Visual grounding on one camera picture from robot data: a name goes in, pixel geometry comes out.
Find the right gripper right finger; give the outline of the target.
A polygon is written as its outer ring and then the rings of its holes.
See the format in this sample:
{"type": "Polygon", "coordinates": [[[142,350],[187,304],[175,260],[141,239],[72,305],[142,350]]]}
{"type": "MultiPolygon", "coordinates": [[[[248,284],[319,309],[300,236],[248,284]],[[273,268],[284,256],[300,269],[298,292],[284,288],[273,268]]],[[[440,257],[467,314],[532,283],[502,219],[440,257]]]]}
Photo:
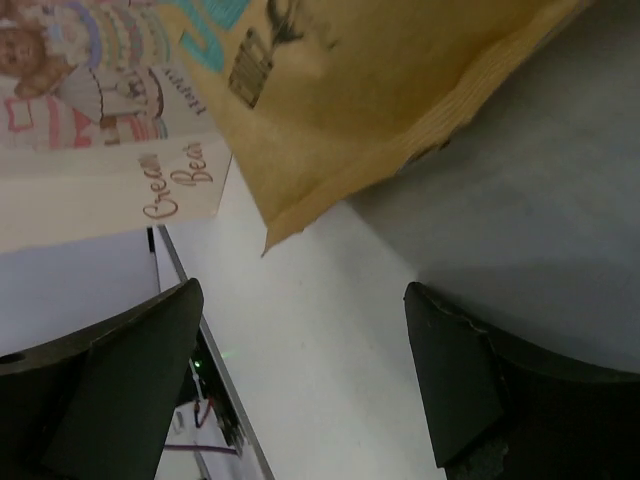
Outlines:
{"type": "Polygon", "coordinates": [[[635,479],[639,377],[554,353],[419,282],[404,294],[436,465],[450,479],[635,479]]]}

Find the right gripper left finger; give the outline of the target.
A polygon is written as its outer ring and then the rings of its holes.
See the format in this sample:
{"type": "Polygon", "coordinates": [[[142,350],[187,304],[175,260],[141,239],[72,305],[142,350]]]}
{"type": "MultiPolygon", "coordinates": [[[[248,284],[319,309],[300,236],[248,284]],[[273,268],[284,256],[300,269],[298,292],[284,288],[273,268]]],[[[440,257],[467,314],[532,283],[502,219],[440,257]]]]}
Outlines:
{"type": "Polygon", "coordinates": [[[2,478],[154,478],[203,305],[200,283],[189,279],[2,356],[2,478]]]}

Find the kettle chips bag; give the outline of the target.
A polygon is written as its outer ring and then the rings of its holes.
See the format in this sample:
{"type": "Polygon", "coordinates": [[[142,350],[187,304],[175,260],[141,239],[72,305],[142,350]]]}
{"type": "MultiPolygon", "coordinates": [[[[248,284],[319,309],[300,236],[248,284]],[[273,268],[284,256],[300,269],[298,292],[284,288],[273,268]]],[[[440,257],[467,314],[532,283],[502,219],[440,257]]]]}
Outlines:
{"type": "Polygon", "coordinates": [[[583,1],[161,1],[273,247],[444,145],[583,1]]]}

